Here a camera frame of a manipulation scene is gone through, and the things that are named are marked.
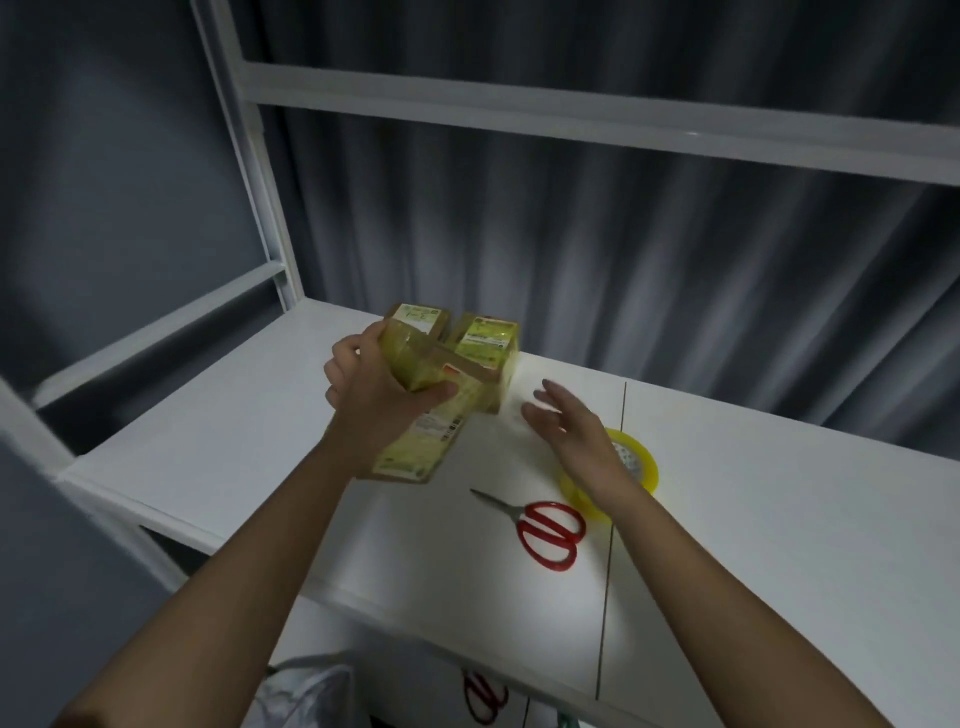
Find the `hand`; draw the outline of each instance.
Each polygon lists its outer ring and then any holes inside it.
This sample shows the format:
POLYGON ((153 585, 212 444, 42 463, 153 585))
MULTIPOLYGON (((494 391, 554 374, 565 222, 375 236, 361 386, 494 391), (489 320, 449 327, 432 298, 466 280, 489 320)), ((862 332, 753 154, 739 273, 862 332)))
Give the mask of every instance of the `hand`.
POLYGON ((377 339, 386 322, 371 324, 333 345, 324 364, 330 382, 326 400, 336 410, 324 435, 350 473, 366 470, 373 459, 406 431, 413 421, 457 393, 451 381, 416 393, 407 392, 390 373, 377 339))
POLYGON ((525 402, 520 408, 523 419, 598 508, 609 514, 620 497, 643 490, 624 467, 600 418, 585 404, 549 379, 543 380, 543 389, 534 397, 554 409, 525 402))

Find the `cardboard box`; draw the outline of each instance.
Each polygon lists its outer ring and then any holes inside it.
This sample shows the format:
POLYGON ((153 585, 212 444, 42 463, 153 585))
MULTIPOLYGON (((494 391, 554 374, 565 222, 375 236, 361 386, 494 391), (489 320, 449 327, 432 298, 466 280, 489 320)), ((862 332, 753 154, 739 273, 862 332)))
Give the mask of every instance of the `cardboard box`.
POLYGON ((520 324, 468 312, 453 327, 446 345, 484 368, 484 392, 477 409, 495 415, 514 376, 520 324))
POLYGON ((384 318, 397 319, 442 341, 446 334, 446 325, 450 323, 450 312, 445 308, 430 305, 395 303, 384 318))
POLYGON ((457 384, 452 400, 417 420, 374 460, 370 480, 401 483, 428 482, 453 446, 457 435, 484 395, 482 377, 487 371, 444 346, 429 334, 399 319, 387 320, 380 335, 380 350, 396 380, 409 392, 440 381, 457 384))

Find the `person's right arm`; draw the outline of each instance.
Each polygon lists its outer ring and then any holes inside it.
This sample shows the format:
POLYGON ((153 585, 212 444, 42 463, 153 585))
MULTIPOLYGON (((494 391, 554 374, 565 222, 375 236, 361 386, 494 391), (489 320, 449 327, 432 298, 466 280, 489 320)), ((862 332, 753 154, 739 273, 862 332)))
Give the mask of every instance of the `person's right arm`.
POLYGON ((545 380, 529 425, 607 513, 728 728, 888 728, 816 647, 724 569, 620 462, 600 420, 545 380))

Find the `person's left hand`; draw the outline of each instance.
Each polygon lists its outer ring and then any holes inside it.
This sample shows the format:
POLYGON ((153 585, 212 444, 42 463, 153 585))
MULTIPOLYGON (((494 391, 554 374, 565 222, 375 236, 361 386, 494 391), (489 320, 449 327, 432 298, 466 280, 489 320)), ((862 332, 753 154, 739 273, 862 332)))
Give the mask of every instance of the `person's left hand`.
POLYGON ((330 382, 326 400, 336 410, 324 443, 346 460, 351 474, 366 470, 417 417, 457 393, 451 381, 415 393, 403 389, 377 343, 386 326, 378 321, 362 334, 338 341, 333 358, 324 364, 330 382))

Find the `scissors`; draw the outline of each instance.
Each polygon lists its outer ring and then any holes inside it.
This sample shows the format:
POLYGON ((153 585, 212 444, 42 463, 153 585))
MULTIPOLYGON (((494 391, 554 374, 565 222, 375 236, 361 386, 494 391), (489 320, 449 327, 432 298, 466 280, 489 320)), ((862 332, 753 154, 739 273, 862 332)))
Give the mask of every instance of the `scissors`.
POLYGON ((575 508, 554 500, 538 500, 536 503, 528 503, 527 505, 510 505, 499 498, 475 491, 472 488, 470 488, 470 492, 477 496, 481 503, 485 503, 510 517, 510 520, 516 524, 516 534, 523 547, 527 550, 527 553, 533 556, 534 561, 542 567, 547 567, 552 571, 566 571, 573 566, 573 562, 577 560, 577 544, 583 541, 584 536, 587 535, 587 522, 575 508), (577 530, 571 531, 553 519, 544 516, 540 511, 547 508, 555 508, 572 516, 577 522, 577 530), (525 521, 522 516, 525 516, 529 521, 525 521), (565 548, 566 556, 560 561, 553 561, 538 554, 530 546, 531 538, 540 539, 552 546, 565 548))
POLYGON ((498 696, 493 688, 490 687, 487 678, 479 672, 476 670, 473 672, 462 670, 462 672, 464 674, 464 699, 467 702, 467 710, 470 711, 470 717, 480 725, 492 725, 493 722, 496 721, 497 716, 500 715, 500 709, 506 707, 510 701, 510 690, 508 690, 507 686, 503 686, 503 695, 498 696), (479 716, 477 714, 473 708, 473 701, 470 700, 471 694, 476 695, 479 701, 486 706, 487 711, 490 713, 488 716, 479 716))

